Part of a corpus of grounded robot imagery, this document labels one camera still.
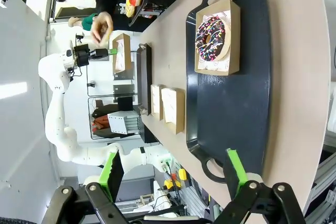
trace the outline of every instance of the cardboard box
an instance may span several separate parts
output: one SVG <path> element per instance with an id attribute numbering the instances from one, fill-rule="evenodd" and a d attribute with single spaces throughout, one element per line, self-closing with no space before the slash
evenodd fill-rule
<path id="1" fill-rule="evenodd" d="M 127 34 L 121 34 L 112 41 L 113 49 L 118 50 L 116 55 L 113 55 L 113 73 L 120 73 L 122 71 L 132 68 L 131 63 L 131 38 Z"/>
<path id="2" fill-rule="evenodd" d="M 163 85 L 151 85 L 151 102 L 152 102 L 152 115 L 159 121 L 163 119 L 163 103 L 161 90 L 164 88 Z"/>
<path id="3" fill-rule="evenodd" d="M 204 16 L 216 14 L 230 26 L 231 45 L 228 53 L 219 61 L 200 60 L 195 49 L 195 72 L 216 76 L 227 76 L 239 71 L 240 58 L 240 8 L 231 0 L 220 0 L 196 13 L 196 31 Z"/>
<path id="4" fill-rule="evenodd" d="M 163 88 L 161 90 L 163 103 L 163 121 L 174 134 L 184 130 L 184 90 Z"/>

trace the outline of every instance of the screw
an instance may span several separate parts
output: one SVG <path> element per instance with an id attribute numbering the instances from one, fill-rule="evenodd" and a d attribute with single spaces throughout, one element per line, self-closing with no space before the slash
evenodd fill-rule
<path id="1" fill-rule="evenodd" d="M 251 188 L 251 189 L 256 189 L 256 188 L 257 188 L 257 184 L 254 183 L 254 182 L 252 182 L 252 183 L 250 184 L 250 188 Z"/>
<path id="2" fill-rule="evenodd" d="M 278 190 L 279 190 L 279 191 L 284 191 L 284 190 L 285 190 L 285 187 L 284 187 L 284 186 L 278 186 Z"/>

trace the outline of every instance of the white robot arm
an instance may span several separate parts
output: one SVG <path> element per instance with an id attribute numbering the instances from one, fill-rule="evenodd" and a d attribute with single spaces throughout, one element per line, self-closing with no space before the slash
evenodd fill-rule
<path id="1" fill-rule="evenodd" d="M 52 90 L 52 99 L 46 115 L 45 131 L 47 139 L 57 148 L 58 157 L 65 162 L 84 165 L 104 165 L 110 153 L 119 150 L 124 173 L 138 165 L 152 164 L 159 171 L 166 171 L 166 162 L 171 162 L 170 153 L 162 146 L 136 148 L 125 155 L 120 144 L 112 143 L 101 148 L 84 148 L 77 142 L 77 133 L 71 127 L 65 127 L 64 95 L 69 88 L 77 57 L 73 48 L 65 54 L 53 54 L 42 58 L 38 73 Z"/>

